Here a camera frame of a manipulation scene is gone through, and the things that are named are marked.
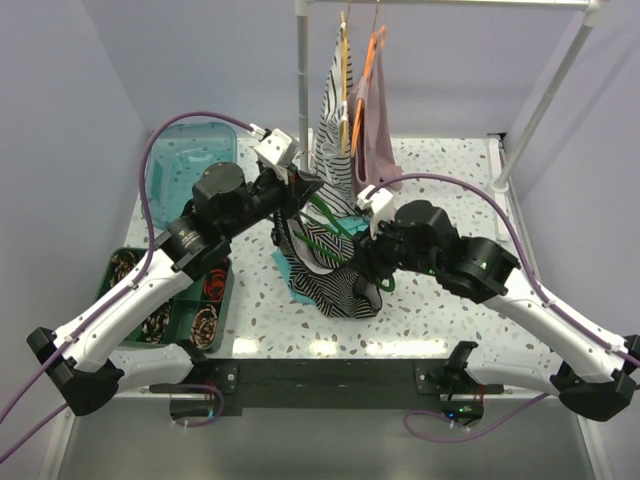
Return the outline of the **green hanger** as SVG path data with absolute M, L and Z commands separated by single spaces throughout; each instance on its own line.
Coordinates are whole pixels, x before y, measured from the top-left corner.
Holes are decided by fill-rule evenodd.
M 353 234 L 350 233 L 347 229 L 343 227 L 343 225 L 339 222 L 339 220 L 335 217 L 330 207 L 319 197 L 317 193 L 314 193 L 308 204 L 311 207 L 314 207 L 319 215 L 325 219 L 325 222 L 319 220 L 315 216 L 312 216 L 307 212 L 308 208 L 304 207 L 299 215 L 306 219 L 308 222 L 323 228 L 328 233 L 337 236 L 338 238 L 344 238 L 347 240 L 353 239 Z

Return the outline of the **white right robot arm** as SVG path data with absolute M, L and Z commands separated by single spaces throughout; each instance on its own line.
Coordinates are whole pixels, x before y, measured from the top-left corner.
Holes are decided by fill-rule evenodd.
M 544 345 L 538 360 L 461 341 L 429 379 L 450 392 L 474 386 L 521 387 L 557 397 L 572 412 L 604 422 L 628 407 L 639 338 L 597 326 L 551 295 L 537 293 L 516 256 L 495 241 L 458 234 L 447 213 L 426 200 L 396 209 L 385 191 L 357 202 L 369 214 L 349 265 L 367 281 L 397 270 L 430 275 L 449 293 L 504 315 Z

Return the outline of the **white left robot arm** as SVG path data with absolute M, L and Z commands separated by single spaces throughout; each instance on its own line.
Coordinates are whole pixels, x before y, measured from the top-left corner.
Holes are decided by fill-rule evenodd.
M 235 237 L 274 213 L 298 213 L 322 184 L 295 166 L 282 174 L 262 168 L 247 182 L 237 164 L 211 165 L 193 185 L 182 216 L 125 278 L 76 319 L 28 336 L 29 347 L 71 411 L 85 416 L 122 391 L 157 384 L 200 390 L 207 368 L 192 343 L 125 351 L 121 342 L 227 258 Z

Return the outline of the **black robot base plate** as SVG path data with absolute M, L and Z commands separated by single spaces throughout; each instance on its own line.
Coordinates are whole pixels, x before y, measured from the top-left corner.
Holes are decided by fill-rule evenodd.
M 501 394 L 498 384 L 444 376 L 441 359 L 211 359 L 178 385 L 159 385 L 154 393 L 179 395 L 177 415 L 202 416 L 219 405 L 203 386 L 224 396 L 223 413 L 246 409 L 400 409 L 437 405 L 442 396 Z

